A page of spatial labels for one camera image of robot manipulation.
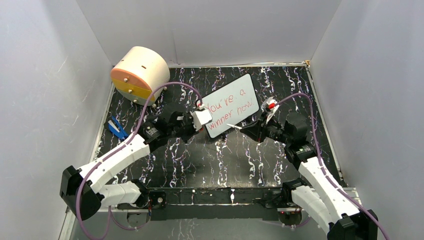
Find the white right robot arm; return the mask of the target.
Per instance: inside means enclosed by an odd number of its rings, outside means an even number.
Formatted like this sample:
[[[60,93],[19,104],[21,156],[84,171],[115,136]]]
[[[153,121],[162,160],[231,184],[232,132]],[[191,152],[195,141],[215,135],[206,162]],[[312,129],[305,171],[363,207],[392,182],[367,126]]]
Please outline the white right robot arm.
[[[298,113],[287,115],[284,125],[263,113],[259,120],[240,128],[258,143],[266,138],[284,143],[285,156],[303,178],[283,183],[282,202],[304,209],[325,232],[328,240],[376,240],[377,216],[362,210],[334,180],[307,140],[309,126]]]

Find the white marker red cap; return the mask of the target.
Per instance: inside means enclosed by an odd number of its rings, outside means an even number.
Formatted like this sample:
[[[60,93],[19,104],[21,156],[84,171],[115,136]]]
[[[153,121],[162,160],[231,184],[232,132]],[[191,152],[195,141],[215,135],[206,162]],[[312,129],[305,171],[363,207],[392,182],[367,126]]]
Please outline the white marker red cap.
[[[240,127],[240,126],[237,126],[237,125],[234,125],[234,124],[230,124],[230,123],[226,123],[226,125],[229,126],[230,128],[234,128],[234,129],[237,129],[237,130],[243,129],[243,127]]]

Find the white board black frame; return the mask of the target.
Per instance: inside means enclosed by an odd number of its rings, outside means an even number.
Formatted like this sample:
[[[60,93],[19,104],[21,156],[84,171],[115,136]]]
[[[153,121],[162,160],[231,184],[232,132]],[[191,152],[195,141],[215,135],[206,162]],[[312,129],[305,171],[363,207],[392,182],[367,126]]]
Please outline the white board black frame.
[[[260,109],[249,73],[207,94],[202,102],[212,116],[212,121],[205,127],[210,138],[218,137],[229,130],[230,125],[239,124]]]

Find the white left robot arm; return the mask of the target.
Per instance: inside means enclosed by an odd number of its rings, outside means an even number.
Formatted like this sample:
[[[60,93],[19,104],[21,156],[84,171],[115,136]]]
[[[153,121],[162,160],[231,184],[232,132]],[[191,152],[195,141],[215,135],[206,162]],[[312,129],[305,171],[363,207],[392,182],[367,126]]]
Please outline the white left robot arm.
[[[62,172],[59,195],[82,221],[100,208],[130,204],[146,208],[151,203],[150,190],[137,179],[120,184],[108,182],[122,170],[165,146],[169,139],[187,142],[212,116],[205,105],[195,111],[177,111],[165,106],[161,114],[147,117],[137,131],[131,133],[112,150],[81,167],[69,166]]]

